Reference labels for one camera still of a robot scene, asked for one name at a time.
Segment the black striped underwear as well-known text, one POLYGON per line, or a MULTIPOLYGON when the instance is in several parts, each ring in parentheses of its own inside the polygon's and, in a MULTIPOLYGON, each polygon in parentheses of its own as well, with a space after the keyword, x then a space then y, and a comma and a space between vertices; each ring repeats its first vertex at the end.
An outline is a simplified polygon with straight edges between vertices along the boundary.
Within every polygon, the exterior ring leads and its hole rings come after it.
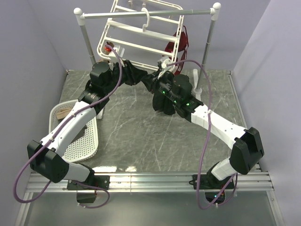
POLYGON ((159 91, 154 92, 152 98, 152 107, 154 111, 163 112, 166 115, 175 114, 172 101, 159 91))

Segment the white drying rack stand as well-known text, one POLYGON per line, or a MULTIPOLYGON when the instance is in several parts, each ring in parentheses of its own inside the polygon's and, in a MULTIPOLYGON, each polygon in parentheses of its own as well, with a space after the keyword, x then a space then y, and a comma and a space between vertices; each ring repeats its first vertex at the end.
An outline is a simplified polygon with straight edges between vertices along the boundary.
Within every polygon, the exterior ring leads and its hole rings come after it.
MULTIPOLYGON (((156 0, 156 4, 159 5, 164 5, 168 7, 172 7, 172 10, 159 10, 159 11, 149 11, 143 4, 143 7, 141 11, 135 11, 133 9, 125 8, 120 5, 118 5, 118 1, 114 1, 111 11, 109 13, 83 13, 82 9, 80 8, 75 8, 73 13, 76 16, 78 25, 81 28, 81 32, 91 59, 91 62, 94 64, 96 63, 96 59, 91 47, 90 39, 87 33, 86 29, 86 20, 87 19, 99 19, 99 18, 119 18, 119 17, 142 17, 142 16, 170 16, 170 15, 179 15, 179 16, 189 16, 189 15, 210 15, 211 17, 211 23, 210 23, 210 28, 207 36, 207 41, 206 41, 206 46, 205 46, 205 51, 203 54, 203 59, 202 59, 202 64, 201 64, 201 72, 200 74, 204 74, 205 71, 205 65, 206 65, 206 59, 209 51, 209 46, 210 46, 210 41, 214 29, 214 24, 218 20, 220 9, 222 7, 221 3, 216 2, 213 4, 213 6, 210 9, 207 10, 183 10, 182 7, 179 5, 171 4, 168 2, 156 0)), ((109 56, 107 60, 110 61, 110 65, 114 64, 117 62, 117 56, 112 57, 109 56)))

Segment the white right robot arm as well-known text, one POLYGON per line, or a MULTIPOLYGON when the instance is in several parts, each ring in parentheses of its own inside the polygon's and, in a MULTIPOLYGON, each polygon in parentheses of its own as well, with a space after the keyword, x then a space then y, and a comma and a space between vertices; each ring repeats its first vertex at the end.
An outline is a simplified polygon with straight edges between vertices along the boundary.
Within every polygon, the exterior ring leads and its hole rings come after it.
POLYGON ((161 77, 148 74, 143 84, 153 94, 153 109, 167 115, 177 113, 188 122, 205 128, 230 149, 230 157, 216 163, 206 174, 209 189, 223 185, 233 174, 246 175, 264 156, 260 133, 254 127, 238 126, 221 117, 192 94, 192 84, 186 75, 166 72, 161 77))

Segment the dark grey garment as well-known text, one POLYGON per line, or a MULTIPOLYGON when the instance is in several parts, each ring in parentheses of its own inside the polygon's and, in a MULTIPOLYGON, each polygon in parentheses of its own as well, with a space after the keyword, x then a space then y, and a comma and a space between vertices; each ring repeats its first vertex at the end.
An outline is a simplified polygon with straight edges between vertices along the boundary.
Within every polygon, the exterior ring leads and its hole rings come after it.
POLYGON ((85 134, 85 130, 87 129, 87 125, 85 125, 80 131, 79 133, 76 135, 75 140, 80 139, 81 137, 84 136, 85 134))

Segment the white perforated basket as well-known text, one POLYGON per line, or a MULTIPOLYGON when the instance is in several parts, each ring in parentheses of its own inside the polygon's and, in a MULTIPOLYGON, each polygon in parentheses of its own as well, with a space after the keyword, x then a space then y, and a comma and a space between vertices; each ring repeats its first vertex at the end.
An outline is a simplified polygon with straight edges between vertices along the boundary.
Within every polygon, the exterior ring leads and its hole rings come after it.
MULTIPOLYGON (((56 113, 62 108, 73 108, 77 100, 62 102, 54 106, 49 116, 48 131, 52 132, 62 120, 56 118, 56 113)), ((67 147, 62 158, 68 162, 80 162, 93 157, 98 149, 98 131, 96 118, 90 120, 87 124, 85 134, 80 139, 72 141, 67 147)))

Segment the aluminium mounting rail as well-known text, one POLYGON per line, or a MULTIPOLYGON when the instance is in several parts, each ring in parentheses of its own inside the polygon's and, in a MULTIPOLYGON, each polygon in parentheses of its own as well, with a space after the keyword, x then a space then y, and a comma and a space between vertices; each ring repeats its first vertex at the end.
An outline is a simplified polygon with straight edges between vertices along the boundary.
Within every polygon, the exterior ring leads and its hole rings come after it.
MULTIPOLYGON (((98 176, 110 177, 108 191, 110 193, 171 193, 171 192, 195 192, 193 175, 195 172, 156 172, 156 173, 96 173, 98 176)), ((274 186, 267 172, 250 172, 247 175, 238 175, 237 191, 273 191, 274 186)), ((26 192, 39 193, 47 184, 48 179, 36 173, 32 173, 26 188, 26 192)), ((78 189, 69 190, 68 180, 51 183, 45 192, 47 193, 93 193, 78 186, 78 189)))

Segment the beige brown sock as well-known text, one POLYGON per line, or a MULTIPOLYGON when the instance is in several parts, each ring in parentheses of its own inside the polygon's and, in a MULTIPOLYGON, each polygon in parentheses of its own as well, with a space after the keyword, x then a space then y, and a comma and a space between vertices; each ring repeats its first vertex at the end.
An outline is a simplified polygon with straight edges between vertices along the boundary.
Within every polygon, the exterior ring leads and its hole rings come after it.
MULTIPOLYGON (((106 42, 106 44, 105 44, 104 47, 103 47, 103 53, 104 53, 105 55, 109 55, 110 52, 111 52, 111 48, 109 48, 108 46, 111 46, 112 48, 114 48, 114 44, 113 44, 112 42, 106 42)), ((104 58, 102 58, 102 57, 100 58, 99 62, 107 62, 107 63, 110 63, 109 60, 104 59, 104 58)))

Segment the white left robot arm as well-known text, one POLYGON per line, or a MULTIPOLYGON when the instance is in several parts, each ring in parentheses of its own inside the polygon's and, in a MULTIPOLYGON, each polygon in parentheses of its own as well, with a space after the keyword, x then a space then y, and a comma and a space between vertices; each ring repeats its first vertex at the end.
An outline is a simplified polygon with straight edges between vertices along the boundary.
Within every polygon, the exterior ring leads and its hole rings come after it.
POLYGON ((106 62, 95 63, 73 109, 60 124, 39 142, 31 141, 27 146, 30 168, 53 183, 63 179, 77 181, 84 189, 96 184, 95 172, 90 167, 63 159, 67 147, 105 107, 116 89, 126 84, 138 84, 148 73, 132 65, 128 60, 110 68, 106 62))

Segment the beige garment in basket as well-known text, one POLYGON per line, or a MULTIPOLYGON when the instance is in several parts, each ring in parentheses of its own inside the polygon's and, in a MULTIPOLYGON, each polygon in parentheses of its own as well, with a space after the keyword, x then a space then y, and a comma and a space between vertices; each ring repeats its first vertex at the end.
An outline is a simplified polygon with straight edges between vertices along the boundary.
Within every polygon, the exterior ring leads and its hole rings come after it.
POLYGON ((63 120, 70 112, 71 108, 62 108, 55 115, 58 120, 63 120))

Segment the white clip hanger frame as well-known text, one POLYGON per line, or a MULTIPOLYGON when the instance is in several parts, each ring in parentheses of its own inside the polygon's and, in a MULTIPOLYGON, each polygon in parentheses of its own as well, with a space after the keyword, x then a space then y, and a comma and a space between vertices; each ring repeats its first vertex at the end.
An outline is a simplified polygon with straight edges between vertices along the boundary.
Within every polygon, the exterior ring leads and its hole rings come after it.
POLYGON ((104 46, 113 43, 123 59, 137 67, 157 70, 161 57, 177 60, 183 19, 179 15, 108 18, 97 53, 108 59, 104 46))

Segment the red lace bra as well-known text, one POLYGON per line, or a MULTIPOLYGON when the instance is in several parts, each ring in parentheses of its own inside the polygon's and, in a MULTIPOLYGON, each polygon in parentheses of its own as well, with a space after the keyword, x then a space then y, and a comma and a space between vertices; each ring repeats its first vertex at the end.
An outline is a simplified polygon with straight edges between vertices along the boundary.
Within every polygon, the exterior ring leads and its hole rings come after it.
MULTIPOLYGON (((186 26, 183 26, 183 28, 184 28, 184 31, 181 32, 179 46, 178 46, 178 52, 182 52, 180 61, 187 59, 187 50, 189 47, 187 28, 186 28, 186 26)), ((174 48, 174 43, 169 42, 167 44, 167 46, 165 47, 165 52, 173 53, 173 48, 174 48)), ((179 75, 183 69, 183 66, 184 66, 184 62, 179 63, 176 66, 176 71, 174 74, 179 75)))

